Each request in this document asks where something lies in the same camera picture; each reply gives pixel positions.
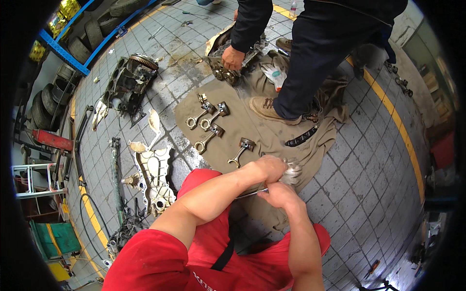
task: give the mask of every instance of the work boot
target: work boot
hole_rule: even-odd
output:
[[[301,122],[301,116],[295,120],[280,117],[274,109],[274,100],[272,98],[253,97],[249,101],[249,107],[257,116],[263,119],[280,121],[286,125],[296,125]]]
[[[275,45],[284,50],[287,53],[291,53],[291,42],[293,40],[286,39],[284,37],[281,37],[277,39],[275,42]]]

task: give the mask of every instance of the dark jacket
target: dark jacket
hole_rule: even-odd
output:
[[[393,19],[400,15],[408,0],[318,0],[334,2],[364,14],[371,15],[393,25]],[[259,39],[273,12],[272,0],[238,0],[238,18],[231,34],[232,47],[246,53]]]

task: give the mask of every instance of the red floor jack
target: red floor jack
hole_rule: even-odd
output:
[[[24,131],[30,133],[32,137],[37,140],[37,142],[46,145],[48,147],[52,147],[55,149],[60,150],[60,154],[57,157],[57,165],[60,164],[61,156],[66,156],[68,158],[72,158],[73,152],[73,141],[69,140],[68,138],[64,138],[58,135],[54,135],[49,133],[48,131],[42,129],[28,129],[24,128]],[[58,169],[59,167],[55,167],[55,179],[58,180]]]

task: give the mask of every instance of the jeans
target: jeans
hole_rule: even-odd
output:
[[[277,114],[293,120],[305,113],[327,76],[383,25],[339,5],[304,1],[293,24],[288,76],[274,100]]]
[[[201,6],[205,6],[205,5],[209,5],[210,3],[213,2],[213,0],[196,0],[198,2],[199,5]]]

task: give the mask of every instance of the black strap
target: black strap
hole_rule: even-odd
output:
[[[212,270],[221,271],[226,266],[228,261],[230,261],[233,255],[233,250],[234,250],[233,247],[234,247],[234,241],[232,238],[230,238],[230,241],[228,242],[228,245],[226,246],[225,250],[210,268]]]

